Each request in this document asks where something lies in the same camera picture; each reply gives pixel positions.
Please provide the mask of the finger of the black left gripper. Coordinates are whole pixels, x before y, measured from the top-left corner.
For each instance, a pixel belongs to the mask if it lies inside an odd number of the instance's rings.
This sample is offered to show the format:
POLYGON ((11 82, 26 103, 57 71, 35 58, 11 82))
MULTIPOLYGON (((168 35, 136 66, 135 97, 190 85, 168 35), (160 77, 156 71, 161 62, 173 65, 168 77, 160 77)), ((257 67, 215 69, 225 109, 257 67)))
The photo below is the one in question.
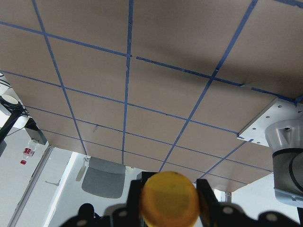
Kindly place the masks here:
POLYGON ((76 216, 61 224, 62 227, 116 227, 118 212, 126 211, 125 204, 112 205, 106 208, 103 216, 95 212, 92 204, 82 204, 76 216))
POLYGON ((301 224, 275 211, 259 214, 258 219, 248 217, 242 210, 222 205, 217 211, 218 227, 300 227, 301 224))

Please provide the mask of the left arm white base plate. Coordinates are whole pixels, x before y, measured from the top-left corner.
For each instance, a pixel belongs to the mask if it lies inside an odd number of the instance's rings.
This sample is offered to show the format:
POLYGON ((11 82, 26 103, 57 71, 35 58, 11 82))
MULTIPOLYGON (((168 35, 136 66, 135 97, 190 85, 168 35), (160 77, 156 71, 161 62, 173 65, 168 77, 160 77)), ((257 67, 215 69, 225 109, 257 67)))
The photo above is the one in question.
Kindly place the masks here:
POLYGON ((273 151, 303 147, 303 104, 274 99, 238 134, 273 151))

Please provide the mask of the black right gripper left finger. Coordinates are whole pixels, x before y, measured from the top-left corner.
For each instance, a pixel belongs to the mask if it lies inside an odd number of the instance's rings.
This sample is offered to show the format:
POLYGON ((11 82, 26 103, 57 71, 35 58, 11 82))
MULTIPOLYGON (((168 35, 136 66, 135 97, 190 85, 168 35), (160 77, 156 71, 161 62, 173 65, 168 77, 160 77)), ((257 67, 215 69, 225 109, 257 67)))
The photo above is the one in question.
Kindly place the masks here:
POLYGON ((132 180, 128 192, 126 201, 126 223, 127 227, 140 227, 142 214, 141 214, 141 192, 142 182, 141 180, 132 180))

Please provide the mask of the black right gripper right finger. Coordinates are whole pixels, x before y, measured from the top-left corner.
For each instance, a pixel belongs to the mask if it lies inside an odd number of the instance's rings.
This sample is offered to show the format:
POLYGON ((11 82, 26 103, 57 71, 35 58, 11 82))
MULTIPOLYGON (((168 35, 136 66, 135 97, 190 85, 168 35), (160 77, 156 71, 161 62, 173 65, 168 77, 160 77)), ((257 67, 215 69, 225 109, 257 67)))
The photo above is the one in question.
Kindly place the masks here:
POLYGON ((218 200, 206 179, 197 179, 196 190, 199 198, 199 217, 204 227, 215 227, 215 207, 218 200))

